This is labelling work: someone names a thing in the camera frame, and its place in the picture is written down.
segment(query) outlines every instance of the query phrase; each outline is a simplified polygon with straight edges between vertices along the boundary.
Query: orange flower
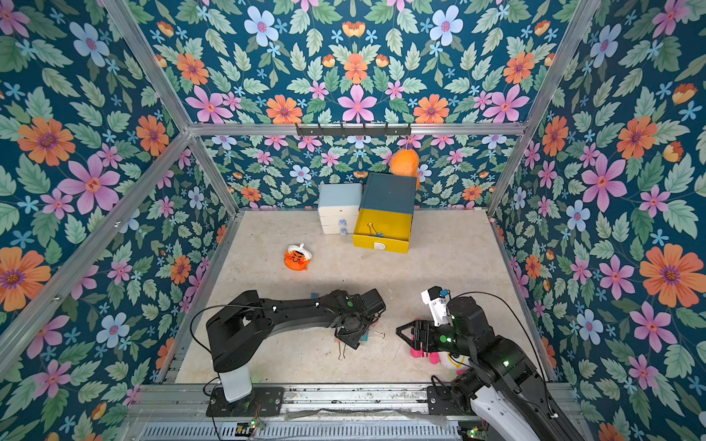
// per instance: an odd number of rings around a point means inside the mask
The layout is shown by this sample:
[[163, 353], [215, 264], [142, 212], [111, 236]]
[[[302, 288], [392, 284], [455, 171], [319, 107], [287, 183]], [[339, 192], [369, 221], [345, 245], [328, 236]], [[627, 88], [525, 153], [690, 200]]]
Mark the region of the orange flower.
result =
[[520, 84], [522, 80], [530, 76], [530, 71], [534, 68], [534, 55], [520, 52], [515, 58], [508, 61], [508, 67], [503, 71], [508, 83]]
[[162, 34], [164, 34], [168, 37], [174, 36], [174, 28], [169, 23], [165, 23], [163, 21], [158, 21], [157, 27], [162, 31]]
[[194, 59], [191, 54], [186, 54], [186, 56], [179, 54], [176, 59], [179, 60], [176, 68], [181, 71], [181, 76], [197, 86], [208, 83], [206, 78], [210, 77], [210, 74], [205, 69], [203, 61]]
[[147, 118], [140, 117], [138, 123], [140, 123], [140, 127], [137, 127], [137, 136], [142, 138], [140, 145], [152, 156], [159, 156], [169, 144], [169, 136], [164, 134], [167, 131], [164, 124], [157, 121], [152, 115]]
[[259, 190], [252, 187], [243, 187], [240, 193], [250, 202], [258, 201], [263, 197]]
[[465, 200], [476, 200], [481, 197], [481, 193], [483, 193], [482, 188], [471, 186], [463, 190], [463, 198]]
[[561, 150], [563, 150], [566, 141], [564, 138], [569, 136], [569, 127], [566, 127], [566, 118], [563, 116], [559, 118], [555, 116], [551, 123], [546, 125], [544, 131], [546, 135], [542, 137], [542, 144], [544, 144], [544, 154], [549, 156], [556, 156]]
[[363, 56], [361, 54], [351, 54], [348, 57], [348, 61], [343, 63], [343, 68], [346, 70], [346, 78], [351, 80], [353, 84], [360, 84], [360, 82], [368, 78], [368, 64], [363, 61]]
[[439, 124], [448, 116], [448, 101], [446, 98], [439, 99], [438, 95], [429, 95], [419, 100], [419, 107], [414, 109], [415, 120], [422, 124]]
[[554, 351], [554, 347], [549, 344], [549, 340], [546, 337], [542, 337], [542, 343], [544, 343], [546, 355], [549, 356], [549, 363], [551, 364], [551, 368], [556, 369], [556, 359], [554, 358], [554, 356], [556, 355], [556, 351]]
[[285, 100], [284, 95], [275, 95], [267, 101], [267, 116], [273, 119], [275, 124], [301, 123], [300, 116], [304, 115], [297, 107], [297, 102], [292, 98]]
[[682, 257], [682, 252], [681, 246], [668, 243], [664, 253], [654, 247], [645, 254], [649, 262], [640, 262], [640, 275], [647, 277], [642, 285], [650, 296], [659, 294], [659, 302], [670, 308], [676, 306], [677, 298], [689, 308], [699, 303], [694, 290], [706, 292], [706, 275], [697, 273], [703, 270], [704, 262], [694, 253]]
[[22, 257], [19, 247], [0, 250], [0, 303], [5, 302], [7, 312], [22, 309], [27, 305], [25, 297], [32, 300], [52, 277], [52, 269], [39, 266], [44, 258], [37, 251], [29, 251]]
[[527, 263], [525, 265], [527, 275], [536, 280], [542, 270], [542, 264], [539, 263], [539, 258], [534, 254], [530, 254], [525, 262]]
[[73, 135], [55, 119], [49, 123], [42, 117], [34, 118], [32, 127], [20, 126], [17, 132], [23, 138], [17, 140], [23, 152], [30, 152], [30, 159], [38, 164], [47, 161], [47, 165], [59, 165], [59, 160], [68, 161], [68, 154], [76, 151], [76, 146], [69, 141]]
[[216, 243], [221, 243], [223, 240], [223, 235], [225, 234], [225, 225], [221, 225], [218, 231], [216, 231]]
[[654, 144], [652, 135], [657, 133], [657, 124], [650, 124], [651, 120], [649, 116], [643, 116], [639, 121], [633, 118], [628, 122], [628, 127], [620, 132], [618, 139], [621, 141], [618, 143], [618, 151], [623, 152], [623, 158], [641, 158], [645, 156], [645, 150], [652, 148]]
[[162, 345], [162, 347], [160, 347], [159, 352], [157, 352], [157, 355], [160, 357], [157, 359], [157, 362], [155, 363], [155, 367], [157, 369], [162, 369], [164, 362], [167, 360], [167, 354], [169, 353], [169, 350], [172, 348], [173, 344], [174, 344], [174, 337], [170, 337]]
[[191, 271], [191, 259], [185, 255], [180, 255], [172, 265], [172, 280], [177, 285], [183, 284]]
[[679, 87], [674, 90], [674, 95], [671, 96], [671, 100], [674, 101], [674, 104], [684, 104], [692, 99], [693, 96], [696, 95], [696, 92], [698, 92], [698, 89], [694, 87], [693, 84], [680, 84]]
[[388, 67], [388, 64], [390, 64], [390, 60], [388, 57], [380, 54], [375, 58], [375, 64], [378, 65], [378, 67]]
[[679, 141], [674, 141], [672, 144], [667, 145], [664, 148], [664, 158], [669, 162], [679, 162], [681, 157], [684, 155], [684, 149], [681, 147]]
[[90, 413], [90, 417], [94, 421], [98, 421], [101, 418], [103, 418], [103, 415], [105, 415], [105, 409], [108, 407], [107, 402], [102, 402], [101, 404], [98, 404], [95, 409], [93, 409], [93, 412]]
[[599, 429], [599, 441], [625, 441], [625, 437], [618, 433], [616, 426], [612, 424], [601, 423]]

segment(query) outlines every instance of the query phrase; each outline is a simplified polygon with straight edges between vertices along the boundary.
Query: marble floor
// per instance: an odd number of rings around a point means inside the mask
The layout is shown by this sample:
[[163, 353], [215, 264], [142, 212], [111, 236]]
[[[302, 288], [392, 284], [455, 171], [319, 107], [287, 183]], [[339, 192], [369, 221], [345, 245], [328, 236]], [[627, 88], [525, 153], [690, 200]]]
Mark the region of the marble floor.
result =
[[[397, 254], [355, 248], [350, 235], [322, 234], [316, 211], [247, 212], [208, 305], [229, 303], [249, 289], [257, 289], [261, 298], [285, 300], [334, 289], [362, 294], [376, 288], [387, 311], [373, 329], [384, 332], [384, 339], [371, 337], [357, 350], [347, 348], [345, 360], [339, 360], [332, 329], [284, 332], [266, 339], [252, 358], [253, 382], [428, 382], [432, 374], [450, 380], [454, 370], [412, 358], [395, 328], [416, 318], [431, 320], [420, 293], [434, 285], [452, 294], [496, 294], [524, 320], [491, 228], [482, 211], [416, 211], [409, 253]], [[291, 271], [282, 261], [284, 253], [301, 242], [313, 260], [307, 271]], [[474, 297], [496, 334], [532, 354], [530, 341], [502, 302]], [[196, 328], [205, 344], [205, 323], [217, 311], [205, 311]], [[530, 358], [537, 365], [534, 355]], [[210, 354], [192, 342], [176, 382], [205, 383], [215, 376]]]

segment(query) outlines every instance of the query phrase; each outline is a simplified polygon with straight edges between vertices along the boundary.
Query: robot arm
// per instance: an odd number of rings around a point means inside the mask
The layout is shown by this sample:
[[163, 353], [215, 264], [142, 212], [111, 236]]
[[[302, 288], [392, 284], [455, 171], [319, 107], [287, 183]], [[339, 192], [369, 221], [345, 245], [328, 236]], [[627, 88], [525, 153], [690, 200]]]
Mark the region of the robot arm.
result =
[[[495, 334], [472, 297], [456, 297], [447, 309], [450, 324], [415, 320], [397, 328], [397, 335], [418, 351], [468, 357], [471, 368], [451, 382], [459, 410], [475, 411], [507, 441], [583, 441], [525, 352]], [[412, 330], [414, 338], [405, 336], [405, 330]]]

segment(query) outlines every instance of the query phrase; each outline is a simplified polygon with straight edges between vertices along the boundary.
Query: pink object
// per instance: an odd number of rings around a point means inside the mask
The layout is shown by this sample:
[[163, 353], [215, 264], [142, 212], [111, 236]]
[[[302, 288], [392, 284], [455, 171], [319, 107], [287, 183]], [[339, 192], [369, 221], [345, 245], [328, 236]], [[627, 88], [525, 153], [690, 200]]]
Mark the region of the pink object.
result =
[[186, 103], [194, 109], [201, 109], [196, 114], [196, 117], [202, 123], [208, 122], [212, 119], [216, 124], [223, 124], [223, 118], [233, 117], [233, 113], [230, 110], [219, 107], [223, 104], [223, 94], [212, 93], [211, 98], [209, 99], [206, 91], [202, 89], [201, 86], [194, 86], [193, 93], [198, 99], [188, 97], [186, 98]]
[[40, 198], [47, 204], [42, 209], [42, 213], [49, 214], [54, 213], [57, 219], [62, 220], [64, 218], [64, 212], [73, 213], [75, 210], [69, 205], [73, 198], [69, 195], [61, 195], [61, 191], [58, 188], [52, 190], [52, 195], [41, 195]]
[[591, 202], [598, 196], [598, 209], [605, 212], [610, 204], [610, 197], [619, 198], [628, 193], [625, 184], [620, 181], [613, 181], [625, 170], [626, 161], [618, 159], [608, 168], [608, 158], [602, 153], [596, 159], [596, 171], [587, 170], [581, 173], [581, 179], [590, 187], [583, 193], [583, 202]]
[[108, 186], [117, 184], [120, 175], [115, 171], [103, 173], [103, 166], [97, 155], [88, 158], [88, 171], [76, 161], [69, 161], [68, 169], [78, 180], [64, 179], [56, 187], [67, 195], [81, 193], [76, 203], [79, 213], [85, 215], [91, 212], [95, 203], [103, 210], [110, 211], [113, 205], [118, 203], [118, 193]]
[[363, 87], [360, 84], [353, 84], [351, 87], [351, 98], [341, 97], [338, 99], [338, 104], [348, 109], [343, 112], [343, 121], [351, 121], [355, 118], [359, 123], [361, 117], [366, 121], [373, 121], [375, 117], [368, 108], [374, 106], [378, 99], [375, 97], [363, 98]]
[[98, 265], [91, 265], [91, 267], [88, 268], [88, 271], [83, 276], [80, 283], [71, 290], [71, 297], [73, 297], [73, 300], [78, 300], [81, 297], [84, 288], [95, 289], [97, 285], [95, 280], [91, 279], [91, 277], [95, 276], [97, 272]]
[[652, 347], [655, 352], [662, 350], [661, 340], [664, 340], [667, 344], [677, 343], [674, 334], [664, 329], [671, 323], [671, 315], [669, 313], [659, 313], [655, 317], [652, 305], [648, 302], [644, 302], [642, 303], [642, 314], [633, 311], [630, 313], [630, 318], [633, 319], [633, 322], [641, 325], [635, 328], [635, 338], [644, 340], [649, 337], [650, 347]]
[[668, 191], [659, 192], [659, 186], [655, 185], [652, 190], [647, 193], [643, 191], [640, 193], [642, 200], [646, 201], [640, 204], [640, 209], [642, 211], [647, 211], [650, 217], [657, 216], [657, 210], [661, 212], [669, 211], [669, 206], [664, 203], [665, 200], [669, 199], [671, 193]]
[[617, 255], [613, 255], [611, 258], [611, 266], [601, 263], [599, 267], [601, 272], [608, 276], [601, 279], [601, 286], [603, 288], [610, 287], [611, 293], [616, 300], [622, 297], [623, 290], [629, 294], [635, 293], [635, 287], [627, 280], [628, 277], [632, 277], [635, 271], [634, 267], [625, 265], [621, 268], [620, 258]]
[[47, 323], [42, 329], [40, 329], [37, 336], [32, 340], [29, 347], [27, 348], [27, 357], [34, 358], [42, 352], [44, 348], [44, 342], [49, 346], [58, 346], [61, 344], [61, 333], [55, 330], [63, 327], [68, 322], [67, 315], [60, 315], [54, 318], [51, 322]]
[[502, 92], [493, 92], [493, 104], [495, 106], [486, 109], [483, 112], [483, 116], [486, 118], [495, 116], [493, 122], [496, 124], [504, 122], [506, 117], [508, 121], [517, 121], [520, 118], [520, 113], [515, 109], [524, 106], [530, 100], [529, 97], [517, 97], [519, 94], [519, 84], [512, 86], [507, 96], [503, 95]]

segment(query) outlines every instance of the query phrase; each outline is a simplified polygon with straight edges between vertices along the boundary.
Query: pink flower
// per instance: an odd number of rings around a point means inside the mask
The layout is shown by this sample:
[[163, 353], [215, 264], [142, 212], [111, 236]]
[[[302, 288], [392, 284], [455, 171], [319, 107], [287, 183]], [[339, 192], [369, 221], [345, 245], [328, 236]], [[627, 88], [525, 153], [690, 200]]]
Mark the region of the pink flower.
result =
[[405, 87], [400, 85], [400, 81], [395, 81], [395, 84], [388, 83], [388, 89], [385, 91], [385, 95], [390, 95], [390, 100], [402, 98], [402, 92], [404, 91]]
[[668, 344], [677, 343], [674, 334], [672, 334], [671, 331], [663, 329], [671, 323], [671, 315], [669, 313], [659, 313], [655, 317], [652, 305], [648, 302], [644, 302], [642, 303], [642, 314], [633, 311], [630, 313], [630, 318], [638, 325], [642, 325], [635, 328], [635, 338], [644, 340], [647, 336], [650, 336], [650, 346], [655, 352], [662, 350], [662, 342], [660, 339]]
[[481, 110], [485, 110], [485, 106], [489, 106], [493, 101], [493, 94], [486, 93], [485, 90], [482, 90], [480, 96], [473, 97], [473, 101], [476, 102], [476, 104], [473, 104], [474, 109], [478, 109], [480, 107]]
[[537, 175], [540, 178], [542, 178], [542, 180], [539, 182], [540, 187], [551, 188], [551, 180], [556, 179], [556, 177], [557, 177], [556, 171], [554, 171], [554, 164], [555, 163], [556, 163], [556, 161], [552, 161], [552, 162], [544, 161], [544, 165], [542, 167], [542, 170], [539, 170], [539, 174]]
[[97, 152], [98, 157], [103, 158], [103, 167], [111, 166], [114, 169], [118, 168], [118, 162], [122, 161], [122, 156], [118, 155], [118, 149], [114, 145], [108, 147], [108, 144], [103, 143], [102, 150]]
[[[299, 0], [292, 0], [294, 3], [299, 3]], [[301, 9], [304, 12], [309, 10], [309, 5], [318, 6], [318, 0], [301, 0]]]
[[451, 150], [448, 153], [448, 159], [451, 161], [451, 164], [456, 164], [457, 162], [463, 162], [463, 157], [466, 156], [463, 154], [463, 151], [461, 149], [458, 149], [456, 151]]
[[191, 167], [191, 149], [184, 149], [179, 155], [179, 170], [184, 170], [184, 166]]
[[617, 255], [613, 255], [611, 258], [611, 266], [608, 266], [607, 263], [601, 263], [599, 267], [601, 268], [601, 272], [608, 276], [601, 279], [601, 286], [603, 288], [611, 287], [611, 293], [613, 293], [613, 297], [616, 300], [623, 295], [623, 289], [626, 293], [635, 293], [633, 284], [626, 280], [633, 275], [635, 271], [634, 267], [625, 265], [621, 268], [620, 258], [618, 258]]
[[333, 167], [334, 165], [338, 164], [338, 161], [336, 159], [340, 158], [340, 156], [333, 152], [333, 149], [329, 149], [328, 153], [322, 153], [321, 157], [323, 158], [323, 163], [328, 165], [329, 167]]
[[18, 34], [23, 37], [29, 38], [29, 34], [22, 24], [27, 24], [30, 22], [30, 18], [25, 14], [12, 10], [15, 8], [15, 4], [12, 0], [2, 0], [0, 1], [0, 30], [5, 35], [11, 35], [12, 29], [14, 28]]
[[539, 201], [539, 213], [542, 215], [542, 217], [546, 217], [549, 214], [550, 210], [551, 199], [547, 199], [546, 196], [542, 196], [542, 200]]
[[216, 124], [223, 124], [223, 118], [221, 118], [221, 116], [224, 118], [233, 117], [233, 113], [230, 110], [218, 107], [223, 104], [223, 94], [212, 93], [211, 98], [208, 99], [206, 91], [202, 89], [201, 86], [194, 86], [193, 93], [198, 99], [189, 97], [186, 98], [186, 103], [194, 109], [201, 109], [196, 114], [196, 117], [202, 123], [206, 123], [212, 119]]
[[167, 174], [164, 175], [164, 178], [162, 178], [159, 182], [157, 182], [157, 188], [160, 190], [163, 187], [172, 187], [172, 182], [170, 181], [171, 178], [174, 177], [174, 172], [172, 170], [167, 170]]
[[654, 379], [659, 375], [659, 371], [654, 366], [647, 365], [647, 359], [644, 355], [640, 354], [637, 360], [635, 360], [635, 357], [628, 357], [628, 361], [630, 361], [630, 364], [633, 367], [633, 369], [630, 369], [628, 373], [631, 377], [638, 379], [638, 383], [640, 383], [642, 390], [647, 389], [647, 386], [650, 386], [652, 390], [659, 389], [659, 385]]
[[520, 118], [520, 113], [515, 110], [516, 107], [522, 107], [530, 100], [529, 97], [517, 97], [520, 94], [520, 85], [516, 84], [510, 88], [507, 96], [502, 92], [493, 92], [493, 104], [496, 106], [489, 107], [483, 112], [483, 116], [490, 118], [495, 116], [494, 123], [502, 123], [505, 117], [508, 121], [517, 121]]
[[110, 211], [113, 205], [118, 203], [118, 193], [108, 186], [117, 184], [120, 175], [115, 171], [103, 173], [103, 166], [97, 155], [88, 158], [88, 171], [76, 161], [69, 161], [68, 169], [79, 180], [64, 179], [56, 187], [67, 195], [82, 193], [76, 203], [79, 213], [85, 215], [91, 212], [94, 203], [98, 203], [98, 206], [106, 211]]
[[571, 270], [574, 271], [574, 280], [580, 280], [581, 285], [586, 285], [586, 277], [591, 277], [591, 272], [587, 270], [588, 261], [576, 258], [576, 263], [571, 264]]
[[613, 181], [625, 170], [624, 159], [618, 159], [608, 168], [608, 158], [604, 154], [599, 154], [596, 159], [596, 171], [587, 170], [581, 173], [581, 179], [590, 187], [583, 193], [583, 202], [591, 202], [598, 196], [598, 209], [605, 212], [610, 204], [608, 193], [616, 198], [627, 194], [625, 184], [620, 181]]
[[432, 145], [437, 145], [439, 150], [444, 150], [447, 145], [452, 145], [456, 141], [453, 140], [452, 135], [434, 135], [434, 139], [431, 141]]
[[231, 110], [243, 109], [243, 107], [240, 105], [241, 99], [233, 95], [233, 92], [228, 92], [228, 95], [222, 93], [221, 96], [223, 97], [224, 106], [230, 106]]
[[589, 165], [596, 165], [596, 158], [601, 154], [601, 152], [598, 151], [596, 148], [596, 143], [593, 143], [590, 145], [584, 145], [583, 146], [583, 155], [579, 157], [581, 161], [583, 161], [583, 167], [586, 168]]
[[423, 135], [402, 135], [397, 145], [403, 146], [404, 149], [409, 150], [411, 148], [421, 148], [420, 140], [424, 139]]
[[374, 106], [378, 102], [378, 99], [375, 97], [367, 97], [364, 99], [363, 88], [360, 84], [353, 84], [353, 87], [351, 87], [351, 98], [341, 97], [338, 99], [338, 104], [348, 109], [343, 112], [343, 121], [351, 121], [354, 117], [357, 123], [360, 122], [361, 117], [366, 121], [373, 121], [375, 117], [373, 116], [373, 112], [369, 111], [368, 108]]
[[67, 315], [60, 315], [47, 323], [32, 340], [27, 348], [27, 357], [34, 358], [42, 352], [44, 342], [49, 346], [58, 346], [61, 344], [61, 333], [55, 330], [63, 327], [68, 322]]
[[652, 22], [657, 25], [657, 29], [652, 33], [652, 38], [657, 38], [657, 35], [663, 32], [671, 35], [674, 32], [674, 28], [676, 28], [676, 22], [686, 18], [691, 12], [691, 8], [686, 4], [686, 0], [678, 0], [676, 4], [674, 0], [666, 0], [664, 11], [658, 13], [652, 19]]
[[113, 279], [116, 285], [120, 284], [121, 280], [130, 280], [129, 272], [132, 270], [132, 265], [128, 265], [127, 260], [122, 260], [120, 263], [113, 262], [110, 264], [110, 267], [113, 270], [108, 273], [108, 278]]
[[534, 163], [536, 161], [539, 161], [539, 148], [541, 145], [539, 143], [533, 143], [530, 141], [529, 147], [527, 147], [527, 150], [525, 150], [525, 167], [529, 167], [529, 169], [534, 168]]
[[669, 199], [671, 193], [668, 191], [659, 192], [659, 186], [652, 187], [652, 190], [647, 193], [643, 191], [640, 193], [642, 200], [646, 201], [640, 204], [640, 209], [642, 211], [650, 212], [650, 217], [657, 216], [657, 210], [661, 212], [669, 211], [669, 206], [664, 203], [665, 200]]
[[299, 149], [307, 149], [309, 152], [313, 152], [317, 147], [321, 146], [321, 141], [316, 139], [316, 136], [295, 136], [299, 141]]
[[73, 300], [78, 300], [78, 298], [81, 297], [84, 288], [95, 289], [97, 285], [95, 283], [95, 280], [91, 279], [91, 277], [95, 276], [97, 272], [98, 265], [91, 265], [91, 267], [88, 268], [88, 271], [83, 276], [79, 284], [71, 290], [71, 297], [73, 297]]
[[35, 399], [44, 395], [45, 392], [49, 398], [54, 398], [59, 391], [59, 385], [65, 385], [71, 381], [71, 375], [66, 373], [70, 368], [70, 361], [59, 366], [58, 361], [52, 360], [47, 366], [47, 372], [34, 374], [32, 379], [39, 386], [35, 390]]
[[316, 99], [316, 98], [326, 99], [326, 95], [329, 94], [328, 90], [326, 90], [326, 83], [324, 83], [322, 81], [321, 84], [319, 84], [316, 81], [313, 81], [311, 84], [312, 84], [312, 86], [309, 88], [309, 92], [313, 93], [311, 98], [312, 99]]
[[40, 198], [47, 204], [42, 210], [43, 213], [49, 214], [54, 213], [57, 219], [62, 220], [64, 218], [64, 212], [73, 213], [74, 209], [69, 205], [73, 198], [69, 195], [61, 195], [61, 191], [58, 188], [52, 190], [52, 195], [41, 195]]
[[544, 317], [544, 310], [545, 310], [545, 309], [546, 309], [546, 307], [545, 307], [544, 305], [542, 305], [542, 301], [541, 301], [541, 300], [540, 300], [540, 301], [536, 301], [536, 300], [534, 301], [534, 308], [533, 308], [533, 310], [534, 310], [534, 313], [537, 314], [537, 317], [538, 317], [538, 318]]
[[271, 145], [275, 148], [275, 150], [277, 150], [279, 152], [280, 148], [287, 146], [287, 140], [285, 139], [284, 136], [266, 135], [265, 136], [265, 145]]
[[157, 204], [160, 206], [159, 213], [163, 215], [165, 219], [174, 214], [174, 203], [169, 200], [169, 196], [157, 200]]
[[270, 156], [270, 152], [263, 152], [260, 149], [258, 149], [258, 152], [255, 154], [255, 157], [258, 159], [258, 162], [260, 164], [264, 165], [270, 165], [275, 161], [275, 158]]

